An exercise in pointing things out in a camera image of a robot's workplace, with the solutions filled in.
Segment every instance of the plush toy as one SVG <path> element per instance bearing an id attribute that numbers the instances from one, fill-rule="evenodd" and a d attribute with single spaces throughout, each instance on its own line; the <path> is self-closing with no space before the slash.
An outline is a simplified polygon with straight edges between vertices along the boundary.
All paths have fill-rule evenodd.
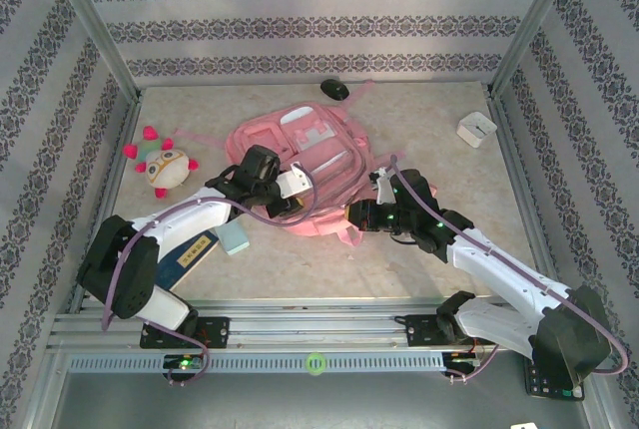
<path id="1" fill-rule="evenodd" d="M 160 140 L 153 127 L 142 131 L 143 141 L 138 145 L 125 145 L 124 155 L 138 162 L 136 172 L 144 173 L 149 184 L 156 189 L 157 198 L 165 198 L 171 188 L 183 182 L 200 164 L 173 148 L 173 140 Z"/>

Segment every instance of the pink pom-pom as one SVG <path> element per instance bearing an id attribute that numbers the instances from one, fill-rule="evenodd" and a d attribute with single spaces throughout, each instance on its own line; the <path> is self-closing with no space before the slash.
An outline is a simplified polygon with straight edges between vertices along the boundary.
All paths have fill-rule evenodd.
<path id="1" fill-rule="evenodd" d="M 142 130 L 142 138 L 144 138 L 145 140 L 157 140 L 158 138 L 160 138 L 160 135 L 158 135 L 158 132 L 156 132 L 156 129 L 149 126 L 149 127 L 144 127 L 144 130 Z"/>
<path id="2" fill-rule="evenodd" d="M 170 150 L 172 147 L 173 147 L 173 140 L 171 140 L 170 138 L 165 139 L 164 142 L 162 143 L 162 151 Z"/>
<path id="3" fill-rule="evenodd" d="M 125 145 L 123 150 L 124 156 L 134 160 L 138 156 L 138 147 L 136 145 Z"/>

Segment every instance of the patterned wallpaper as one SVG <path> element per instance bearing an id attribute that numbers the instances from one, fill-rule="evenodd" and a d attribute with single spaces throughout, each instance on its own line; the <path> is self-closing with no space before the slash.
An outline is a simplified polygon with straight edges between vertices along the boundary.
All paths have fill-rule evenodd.
<path id="1" fill-rule="evenodd" d="M 598 291 L 630 354 L 607 379 L 622 427 L 639 427 L 637 1 L 555 0 L 502 95 L 557 271 Z"/>
<path id="2" fill-rule="evenodd" d="M 0 428 L 22 419 L 127 103 L 68 0 L 0 0 Z"/>
<path id="3" fill-rule="evenodd" d="M 93 0 L 141 87 L 489 82 L 532 0 Z"/>

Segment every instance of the marble surface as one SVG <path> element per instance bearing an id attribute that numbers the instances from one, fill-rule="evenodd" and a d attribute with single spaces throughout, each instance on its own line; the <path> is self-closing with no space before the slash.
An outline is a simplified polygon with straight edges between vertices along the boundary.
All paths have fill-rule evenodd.
<path id="1" fill-rule="evenodd" d="M 163 136 L 176 128 L 223 139 L 245 120 L 303 102 L 331 100 L 319 85 L 150 88 L 134 141 L 142 128 Z M 488 115 L 479 83 L 386 83 L 367 92 L 350 113 L 368 130 L 376 154 L 405 151 L 403 168 L 418 168 L 439 189 L 442 208 L 473 220 L 496 244 L 533 264 L 519 211 L 492 135 L 479 149 L 455 133 L 471 112 Z M 201 167 L 181 187 L 158 201 L 153 189 L 127 163 L 115 214 L 147 215 L 194 193 L 227 163 L 224 152 L 175 138 L 176 147 Z M 185 299 L 296 297 L 442 297 L 464 289 L 491 294 L 481 282 L 385 233 L 368 233 L 358 247 L 336 236 L 300 237 L 240 219 L 249 248 L 226 255 L 217 247 L 176 288 Z"/>

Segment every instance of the purple cable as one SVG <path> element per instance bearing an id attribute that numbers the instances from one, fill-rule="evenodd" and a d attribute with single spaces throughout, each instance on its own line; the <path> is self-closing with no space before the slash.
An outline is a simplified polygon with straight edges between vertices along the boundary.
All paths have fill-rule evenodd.
<path id="1" fill-rule="evenodd" d="M 487 252 L 490 255 L 496 257 L 497 259 L 499 259 L 506 266 L 508 266 L 510 269 L 514 270 L 517 274 L 519 274 L 521 277 L 526 279 L 528 282 L 530 282 L 535 287 L 538 287 L 542 291 L 546 292 L 546 294 L 549 294 L 552 297 L 554 297 L 555 299 L 557 299 L 564 306 L 566 306 L 568 309 L 570 309 L 571 311 L 576 313 L 583 320 L 585 320 L 588 324 L 590 324 L 597 331 L 599 331 L 601 334 L 603 334 L 606 339 L 608 339 L 608 341 L 619 352 L 619 355 L 621 356 L 621 364 L 619 365 L 619 367 L 617 367 L 615 369 L 595 369 L 594 371 L 592 371 L 593 373 L 612 376 L 612 375 L 619 374 L 619 373 L 621 373 L 621 372 L 626 370 L 626 368 L 628 367 L 628 354 L 626 353 L 626 350 L 623 348 L 621 343 L 617 340 L 617 338 L 615 336 L 612 335 L 612 333 L 608 329 L 606 329 L 597 320 L 593 319 L 592 316 L 590 316 L 589 314 L 586 314 L 584 311 L 579 309 L 576 305 L 574 305 L 568 299 L 563 297 L 561 294 L 558 294 L 556 291 L 553 291 L 552 289 L 547 288 L 546 286 L 544 286 L 543 283 L 539 282 L 533 276 L 531 276 L 526 271 L 524 271 L 523 269 L 518 267 L 515 263 L 511 262 L 508 258 L 504 257 L 501 253 L 499 253 L 498 251 L 492 250 L 491 248 L 489 248 L 488 246 L 483 244 L 481 241 L 476 240 L 474 237 L 469 236 L 468 234 L 465 234 L 464 232 L 461 231 L 461 229 L 459 229 L 454 224 L 452 224 L 451 222 L 447 221 L 446 219 L 441 217 L 439 214 L 437 214 L 437 212 L 435 210 L 433 210 L 431 207 L 429 207 L 419 197 L 419 195 L 415 192 L 415 190 L 408 184 L 408 182 L 406 181 L 406 178 L 401 174 L 401 171 L 397 167 L 397 156 L 396 155 L 391 155 L 390 156 L 390 167 L 395 171 L 395 174 L 399 178 L 399 181 L 406 188 L 408 193 L 413 197 L 413 199 L 423 209 L 425 209 L 428 212 L 429 215 L 431 215 L 432 217 L 437 219 L 439 222 L 442 222 L 443 224 L 448 226 L 452 231 L 454 231 L 459 236 L 463 237 L 466 241 L 470 242 L 471 244 L 474 244 L 475 246 L 477 246 L 482 251 Z"/>
<path id="2" fill-rule="evenodd" d="M 298 168 L 300 168 L 300 170 L 307 176 L 307 178 L 309 179 L 309 181 L 311 182 L 311 187 L 313 188 L 313 202 L 311 203 L 311 207 L 309 208 L 309 210 L 300 218 L 294 220 L 294 221 L 290 221 L 290 222 L 276 222 L 276 221 L 271 221 L 270 219 L 263 217 L 259 214 L 253 213 L 251 210 L 249 210 L 248 208 L 240 205 L 239 203 L 233 202 L 231 200 L 227 200 L 226 198 L 220 198 L 220 197 L 205 197 L 205 198 L 201 198 L 201 199 L 197 199 L 197 200 L 190 200 L 188 202 L 184 202 L 180 205 L 177 205 L 173 208 L 170 208 L 168 210 L 166 210 L 165 212 L 161 213 L 158 215 L 158 217 L 156 217 L 153 221 L 148 222 L 147 224 L 145 224 L 142 229 L 140 229 L 138 232 L 136 232 L 133 237 L 129 240 L 129 242 L 127 242 L 127 244 L 124 246 L 124 249 L 122 250 L 122 253 L 120 254 L 120 257 L 118 258 L 118 262 L 116 263 L 116 267 L 113 271 L 113 276 L 111 277 L 111 283 L 109 284 L 109 290 L 107 292 L 107 299 L 105 301 L 104 304 L 104 311 L 102 313 L 102 330 L 106 331 L 107 329 L 109 329 L 109 325 L 111 324 L 111 321 L 113 320 L 113 318 L 115 317 L 115 314 L 111 312 L 111 306 L 113 305 L 113 298 L 115 297 L 115 292 L 116 292 L 116 287 L 118 285 L 118 279 L 120 279 L 120 273 L 122 272 L 122 268 L 124 266 L 125 261 L 127 260 L 127 257 L 129 257 L 129 254 L 131 253 L 131 250 L 133 249 L 133 246 L 136 244 L 136 242 L 138 242 L 138 240 L 144 235 L 145 232 L 147 232 L 149 229 L 151 229 L 153 226 L 155 226 L 158 222 L 162 221 L 163 219 L 167 218 L 168 216 L 172 215 L 173 213 L 176 213 L 180 210 L 183 210 L 184 208 L 188 208 L 188 207 L 192 207 L 194 205 L 200 205 L 202 203 L 226 203 L 228 205 L 231 205 L 232 207 L 237 208 L 238 210 L 246 213 L 247 215 L 250 215 L 252 217 L 254 217 L 255 219 L 257 219 L 258 221 L 264 222 L 266 224 L 269 224 L 271 226 L 277 226 L 277 227 L 290 227 L 290 226 L 295 226 L 296 224 L 300 224 L 301 222 L 305 221 L 306 219 L 308 219 L 309 217 L 311 217 L 311 215 L 313 214 L 313 212 L 315 211 L 317 205 L 318 205 L 318 189 L 316 188 L 316 182 L 313 178 L 313 175 L 311 175 L 310 172 L 308 172 L 307 170 L 305 170 L 302 166 L 298 166 Z M 197 344 L 200 347 L 203 347 L 204 349 L 204 353 L 206 354 L 206 358 L 207 358 L 207 365 L 208 365 L 208 361 L 209 361 L 209 349 L 206 347 L 206 345 L 200 343 L 199 341 L 197 341 L 196 339 L 190 338 L 188 336 L 184 336 L 182 334 L 179 334 L 175 331 L 172 331 L 169 328 L 163 327 L 159 324 L 155 324 L 155 323 L 151 323 L 149 322 L 150 325 L 152 325 L 153 327 L 160 329 L 164 332 L 166 332 L 167 334 L 171 334 L 172 336 L 176 336 L 179 337 L 181 339 L 184 339 L 185 341 L 189 341 L 193 344 Z M 196 374 L 196 376 L 201 377 L 201 374 L 204 373 L 204 371 L 206 371 L 206 367 L 207 365 L 205 365 L 204 369 L 202 371 L 200 371 L 199 373 Z M 171 375 L 169 374 L 169 381 L 173 382 L 173 380 L 171 379 Z"/>
<path id="3" fill-rule="evenodd" d="M 456 369 L 448 369 L 448 368 L 446 368 L 446 372 L 449 372 L 451 374 L 456 374 L 457 376 L 460 376 L 458 379 L 453 379 L 455 381 L 459 381 L 459 380 L 462 380 L 464 382 L 469 381 L 473 377 L 476 377 L 479 374 L 481 374 L 481 371 L 483 371 L 486 368 L 486 366 L 488 364 L 490 364 L 490 361 L 492 361 L 494 359 L 495 355 L 497 354 L 497 349 L 499 349 L 499 344 L 496 344 L 495 347 L 492 349 L 492 351 L 490 351 L 490 354 L 488 354 L 488 357 L 486 358 L 486 360 L 483 361 L 481 363 L 481 365 L 477 369 L 475 369 L 474 371 L 472 371 L 468 375 L 466 375 L 463 372 L 458 371 Z"/>

